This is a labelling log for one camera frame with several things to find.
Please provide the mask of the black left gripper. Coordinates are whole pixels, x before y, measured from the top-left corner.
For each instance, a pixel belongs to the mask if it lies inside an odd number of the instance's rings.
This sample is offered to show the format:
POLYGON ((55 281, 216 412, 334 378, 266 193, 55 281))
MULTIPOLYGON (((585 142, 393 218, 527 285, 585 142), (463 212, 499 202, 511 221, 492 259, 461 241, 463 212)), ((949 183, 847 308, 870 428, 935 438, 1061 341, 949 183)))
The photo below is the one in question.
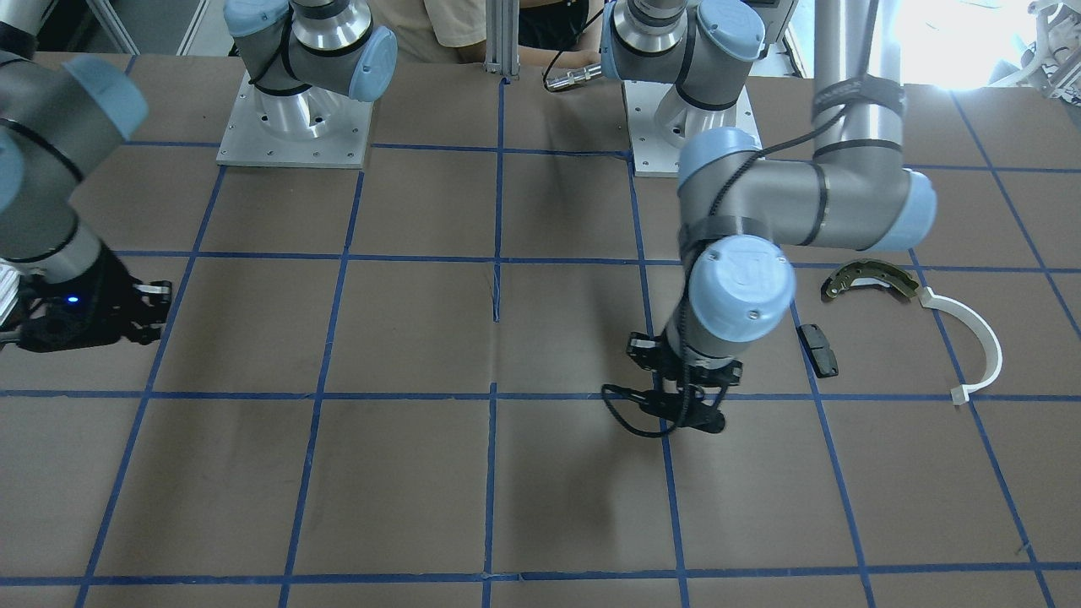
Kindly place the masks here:
POLYGON ((708 369, 684 366, 671 347, 668 347, 667 366, 659 372, 665 380, 676 382, 678 389, 644 389, 638 407, 649 415, 671 421, 678 427, 703 432, 725 429, 725 417, 720 411, 720 400, 732 386, 732 364, 708 369))

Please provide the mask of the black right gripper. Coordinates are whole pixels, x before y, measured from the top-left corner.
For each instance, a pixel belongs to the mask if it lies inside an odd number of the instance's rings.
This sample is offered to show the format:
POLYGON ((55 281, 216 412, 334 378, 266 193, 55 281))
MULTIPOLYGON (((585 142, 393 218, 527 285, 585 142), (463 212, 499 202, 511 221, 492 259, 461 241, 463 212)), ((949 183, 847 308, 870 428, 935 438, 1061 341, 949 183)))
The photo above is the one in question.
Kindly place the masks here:
POLYGON ((91 266, 63 282, 42 274, 19 278, 17 305, 26 316, 16 328, 23 351, 89 349, 120 339, 145 343, 143 282, 114 253, 101 253, 91 266))

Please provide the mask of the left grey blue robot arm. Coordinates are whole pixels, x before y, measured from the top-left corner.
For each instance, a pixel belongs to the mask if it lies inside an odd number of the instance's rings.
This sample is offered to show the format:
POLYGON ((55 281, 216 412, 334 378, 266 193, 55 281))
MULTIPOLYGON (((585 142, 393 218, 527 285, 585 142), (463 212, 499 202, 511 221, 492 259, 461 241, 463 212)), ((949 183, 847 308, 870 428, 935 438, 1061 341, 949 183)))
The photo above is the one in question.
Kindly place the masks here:
MULTIPOLYGON (((680 150, 679 251, 684 287, 657 336, 632 334, 633 362, 676 392, 600 389, 672 428, 719 432, 704 388, 740 381, 737 356, 780 323, 795 301, 784 244, 906 250, 936 219, 926 176, 904 168, 906 93, 894 23, 897 1, 815 4, 814 143, 809 161, 780 160, 735 127, 688 135, 680 150)), ((724 111, 740 96, 765 27, 740 1, 611 1, 603 12, 602 72, 664 82, 691 109, 724 111)))

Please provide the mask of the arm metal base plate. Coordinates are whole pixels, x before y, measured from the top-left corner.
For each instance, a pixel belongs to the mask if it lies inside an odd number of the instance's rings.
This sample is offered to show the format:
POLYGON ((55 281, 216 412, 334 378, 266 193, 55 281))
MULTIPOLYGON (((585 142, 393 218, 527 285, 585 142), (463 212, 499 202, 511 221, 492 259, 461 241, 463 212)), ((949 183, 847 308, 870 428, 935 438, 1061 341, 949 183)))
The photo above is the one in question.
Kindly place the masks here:
POLYGON ((683 145, 708 128, 740 128, 757 146, 762 145, 746 88, 734 106, 703 111, 681 100, 672 84, 628 80, 622 87, 636 176, 678 176, 683 145))
POLYGON ((217 166, 360 170, 366 163, 374 105, 313 88, 266 94, 248 72, 221 135, 217 166))

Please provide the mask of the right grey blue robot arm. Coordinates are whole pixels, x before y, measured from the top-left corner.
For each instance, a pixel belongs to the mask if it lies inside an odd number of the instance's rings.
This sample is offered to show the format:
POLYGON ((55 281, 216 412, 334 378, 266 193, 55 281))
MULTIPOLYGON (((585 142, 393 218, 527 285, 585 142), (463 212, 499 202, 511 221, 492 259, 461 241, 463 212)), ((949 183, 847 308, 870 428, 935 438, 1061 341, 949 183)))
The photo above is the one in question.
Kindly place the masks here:
MULTIPOLYGON (((98 57, 32 61, 42 1, 3 3, 3 343, 23 351, 151 344, 172 307, 85 220, 74 190, 149 114, 138 85, 98 57)), ((379 100, 398 43, 366 1, 227 1, 256 116, 273 138, 321 138, 341 113, 379 100)))

